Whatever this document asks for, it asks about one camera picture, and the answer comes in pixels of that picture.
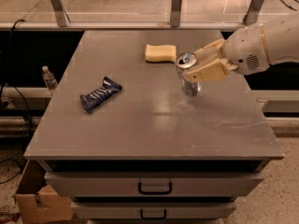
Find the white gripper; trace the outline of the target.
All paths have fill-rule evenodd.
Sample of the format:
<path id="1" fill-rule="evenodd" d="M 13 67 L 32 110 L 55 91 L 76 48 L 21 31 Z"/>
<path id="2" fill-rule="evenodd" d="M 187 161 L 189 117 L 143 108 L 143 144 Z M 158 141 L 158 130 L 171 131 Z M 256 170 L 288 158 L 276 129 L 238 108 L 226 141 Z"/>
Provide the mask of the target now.
<path id="1" fill-rule="evenodd" d="M 270 66 L 261 24 L 241 28 L 226 41 L 223 38 L 218 39 L 196 50 L 194 54 L 198 67 L 186 73 L 190 82 L 224 79 L 232 71 L 251 75 L 263 72 Z"/>

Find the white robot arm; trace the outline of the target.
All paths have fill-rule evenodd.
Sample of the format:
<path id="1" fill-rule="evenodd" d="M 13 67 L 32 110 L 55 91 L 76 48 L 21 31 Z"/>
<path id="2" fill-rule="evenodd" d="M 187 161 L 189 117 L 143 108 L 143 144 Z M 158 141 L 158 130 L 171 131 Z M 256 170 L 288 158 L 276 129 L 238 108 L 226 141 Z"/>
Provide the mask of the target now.
<path id="1" fill-rule="evenodd" d="M 299 16 L 281 16 L 238 29 L 195 52 L 197 64 L 184 72 L 190 82 L 214 81 L 231 72 L 251 75 L 271 65 L 299 62 Z"/>

